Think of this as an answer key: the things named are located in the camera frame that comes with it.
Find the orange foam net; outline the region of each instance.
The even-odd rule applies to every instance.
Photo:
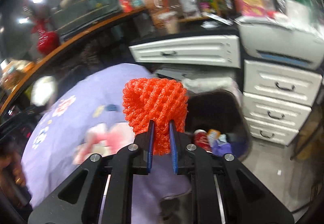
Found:
[[[175,80],[158,78],[133,79],[123,89],[126,120],[135,135],[146,132],[150,120],[155,122],[153,154],[170,153],[169,121],[184,132],[187,115],[187,90]]]

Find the pink flower print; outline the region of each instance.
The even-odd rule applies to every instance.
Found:
[[[59,106],[56,108],[56,110],[53,113],[53,117],[54,116],[61,116],[66,110],[67,108],[74,103],[74,101],[76,100],[76,97],[73,95],[71,96],[69,99],[66,100],[62,100],[61,103],[59,104]]]

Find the black countertop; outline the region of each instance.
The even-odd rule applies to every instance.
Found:
[[[213,29],[205,29],[201,26],[203,22],[204,20],[180,23],[180,32],[177,34],[168,34],[165,29],[158,29],[155,32],[142,37],[141,39],[133,40],[130,46],[144,44],[147,42],[178,38],[178,37],[193,37],[193,36],[208,36],[208,35],[239,36],[239,30],[236,24],[233,24],[232,26],[222,24],[219,27]]]

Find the floral pattern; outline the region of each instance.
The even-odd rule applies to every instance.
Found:
[[[33,141],[33,145],[32,145],[33,149],[36,150],[37,147],[39,146],[39,144],[42,143],[45,140],[45,138],[47,136],[47,131],[48,131],[48,126],[46,126],[45,128],[40,130],[37,137]]]
[[[70,98],[66,99],[66,100],[61,100],[61,103],[59,104],[59,106],[56,108],[56,110],[53,113],[53,117],[54,116],[61,116],[66,110],[67,108],[74,103],[74,101],[76,100],[76,97],[73,95]]]

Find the red decoration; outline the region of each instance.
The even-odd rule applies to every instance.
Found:
[[[187,115],[187,90],[181,82],[168,79],[133,79],[123,89],[126,120],[135,134],[146,132],[155,122],[153,154],[170,153],[169,121],[174,120],[178,132],[184,132]]]
[[[125,13],[133,11],[130,0],[119,0],[119,3]]]
[[[35,26],[32,29],[32,33],[39,33],[39,40],[37,49],[43,55],[48,55],[54,49],[60,45],[59,37],[54,31],[47,31],[45,23],[48,21],[45,19],[35,19]]]

